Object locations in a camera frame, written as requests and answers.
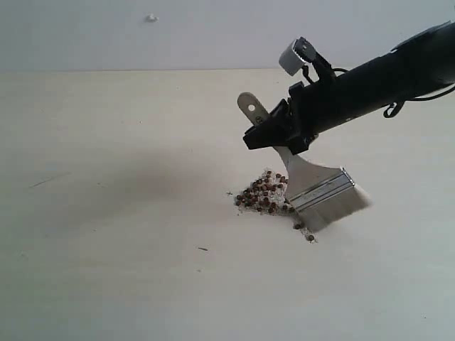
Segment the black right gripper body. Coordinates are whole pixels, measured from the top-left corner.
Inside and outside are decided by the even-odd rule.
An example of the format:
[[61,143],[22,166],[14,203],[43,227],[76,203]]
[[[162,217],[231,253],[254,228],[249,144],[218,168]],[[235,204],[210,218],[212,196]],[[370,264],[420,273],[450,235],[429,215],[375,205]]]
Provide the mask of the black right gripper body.
[[298,154],[321,132],[384,107],[384,61],[371,60],[337,76],[330,63],[314,60],[318,81],[289,88],[295,132],[289,149]]

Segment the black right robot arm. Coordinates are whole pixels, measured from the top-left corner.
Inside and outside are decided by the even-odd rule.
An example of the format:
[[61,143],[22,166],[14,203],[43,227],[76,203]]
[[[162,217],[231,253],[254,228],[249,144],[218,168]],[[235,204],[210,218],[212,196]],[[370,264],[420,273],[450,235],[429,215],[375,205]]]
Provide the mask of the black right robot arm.
[[243,136],[248,149],[283,146],[293,154],[308,150],[322,132],[380,108],[394,117],[405,102],[418,102],[454,83],[454,23],[418,33],[389,53],[349,71],[335,68],[305,38],[294,40],[279,59],[289,74],[313,65],[318,80],[289,88],[270,117]]

